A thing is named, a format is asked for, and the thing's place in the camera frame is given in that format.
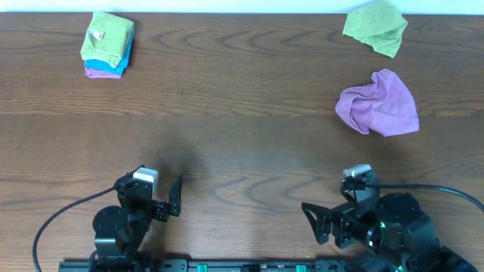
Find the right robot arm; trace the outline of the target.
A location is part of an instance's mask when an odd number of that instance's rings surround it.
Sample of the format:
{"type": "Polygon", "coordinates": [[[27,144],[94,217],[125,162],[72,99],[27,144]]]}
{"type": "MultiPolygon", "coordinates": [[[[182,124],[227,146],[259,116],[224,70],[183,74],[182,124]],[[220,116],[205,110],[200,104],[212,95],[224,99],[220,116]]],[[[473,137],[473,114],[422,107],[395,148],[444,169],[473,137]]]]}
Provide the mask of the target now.
{"type": "Polygon", "coordinates": [[[332,209],[304,202],[301,208],[319,244],[329,236],[340,249],[361,243],[370,259],[387,270],[476,270],[440,244],[431,218],[410,193],[352,199],[332,209]]]}

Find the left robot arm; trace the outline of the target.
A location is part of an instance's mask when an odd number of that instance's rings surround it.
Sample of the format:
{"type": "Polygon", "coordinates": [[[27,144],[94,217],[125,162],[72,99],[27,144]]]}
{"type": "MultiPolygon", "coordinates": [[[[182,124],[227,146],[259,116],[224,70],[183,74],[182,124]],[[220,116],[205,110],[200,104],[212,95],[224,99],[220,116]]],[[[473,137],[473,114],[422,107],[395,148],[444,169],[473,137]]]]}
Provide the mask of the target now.
{"type": "Polygon", "coordinates": [[[182,210],[181,191],[184,177],[179,176],[169,191],[169,200],[153,198],[153,183],[132,173],[114,184],[119,206],[100,210],[93,219],[97,260],[89,260],[90,271],[150,271],[149,258],[138,250],[152,221],[167,222],[182,210]]]}

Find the light green cloth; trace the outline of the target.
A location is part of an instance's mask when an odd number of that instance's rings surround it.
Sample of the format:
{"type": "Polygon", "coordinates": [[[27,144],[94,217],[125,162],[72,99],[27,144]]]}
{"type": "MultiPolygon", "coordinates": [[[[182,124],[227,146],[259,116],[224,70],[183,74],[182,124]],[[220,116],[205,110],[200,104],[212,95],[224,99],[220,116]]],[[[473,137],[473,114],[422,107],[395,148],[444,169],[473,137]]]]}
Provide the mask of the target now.
{"type": "Polygon", "coordinates": [[[116,67],[135,26],[131,20],[101,11],[93,13],[80,51],[83,60],[102,60],[116,67]]]}

